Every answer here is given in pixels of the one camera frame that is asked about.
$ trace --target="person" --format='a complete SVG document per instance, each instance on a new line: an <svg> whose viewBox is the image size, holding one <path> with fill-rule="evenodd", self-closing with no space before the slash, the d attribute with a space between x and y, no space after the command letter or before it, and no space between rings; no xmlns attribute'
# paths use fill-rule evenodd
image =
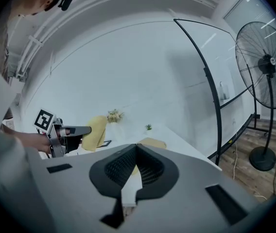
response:
<svg viewBox="0 0 276 233"><path fill-rule="evenodd" d="M0 73L6 81L8 81L7 25L9 21L19 15L35 15L44 10L50 10L57 2L58 0L11 0L0 14ZM4 119L11 118L13 118L13 115L9 109ZM24 147L33 147L39 151L50 153L50 141L43 134L17 132L3 124L1 130L6 134L17 137Z"/></svg>

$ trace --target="curved black metal frame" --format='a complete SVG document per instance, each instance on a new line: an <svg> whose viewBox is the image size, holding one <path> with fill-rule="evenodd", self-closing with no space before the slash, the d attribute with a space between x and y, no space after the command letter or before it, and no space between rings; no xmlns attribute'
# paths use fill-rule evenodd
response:
<svg viewBox="0 0 276 233"><path fill-rule="evenodd" d="M238 97L240 97L245 91L248 90L248 88L246 88L245 90L243 90L241 93L239 93L236 97L234 97L233 99L231 99L227 103L225 103L225 104L223 104L223 105L220 106L219 98L218 98L218 92L217 92L217 89L216 89L216 85L215 85L215 82L214 82L214 80L212 78L212 75L210 73L209 67L208 67L208 65L206 63L206 60L204 59L202 52L199 50L199 48L197 47L197 45L194 42L194 40L192 39L192 37L189 35L189 33L182 27L182 25L178 21L189 21L189 22L196 22L196 23L204 24L204 25L207 25L207 26L210 26L210 27L213 27L213 28L216 28L216 29L219 29L219 30L222 30L222 31L228 33L232 37L232 39L234 40L234 42L235 42L235 39L234 39L234 37L228 31L225 31L223 29L217 28L215 26L212 26L212 25L209 25L209 24L206 24L206 23L202 23L202 22L198 22L198 21L192 21L192 20L185 20L185 19L174 19L174 22L177 23L177 25L182 29L182 31L187 35L187 37L189 38L189 40L192 42L192 44L194 45L195 49L199 53L199 55L200 55L200 57L201 57L204 65L205 65L204 71L205 71L205 74L206 74L206 77L207 77L207 80L208 80L208 83L209 83L209 86L210 86L210 89L211 89L211 93L212 93L212 97L213 97L213 100L214 100L214 104L215 104L215 111L216 111L216 118L217 118L217 131L218 131L217 132L217 135L218 135L218 137L217 137L217 151L215 153L213 153L212 155L210 155L208 158L211 159L211 158L213 158L216 155L215 164L218 166L221 154L224 153L229 147L231 147L235 143L235 141L240 137L240 135L244 132L244 130L246 128L252 128L252 127L248 127L248 125L249 125L249 123L251 122L251 120L253 118L255 119L255 124L254 124L254 128L253 129L260 130L260 129L256 128L256 125L257 125L257 103L256 103L256 98L254 97L254 105L255 105L255 111L254 111L254 113L246 120L246 122L244 123L244 125L239 129L239 131L236 134L236 136L230 139L230 141L229 141L230 143L221 146L221 144L222 144L221 109L224 108L224 107L226 107L228 104L230 104L231 102L233 102Z"/></svg>

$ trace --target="fan pole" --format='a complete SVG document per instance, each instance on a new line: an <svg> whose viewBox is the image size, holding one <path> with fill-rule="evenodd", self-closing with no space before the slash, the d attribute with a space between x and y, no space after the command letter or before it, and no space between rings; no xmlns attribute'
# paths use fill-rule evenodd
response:
<svg viewBox="0 0 276 233"><path fill-rule="evenodd" d="M266 75L268 80L268 86L270 90L270 100L271 100L271 118L270 118L268 139L266 141L265 147L254 148L249 155L249 161L251 165L259 171L269 171L274 167L276 163L276 155L274 151L268 148L270 139L271 139L271 134L272 134L273 110L274 110L271 75L272 74Z"/></svg>

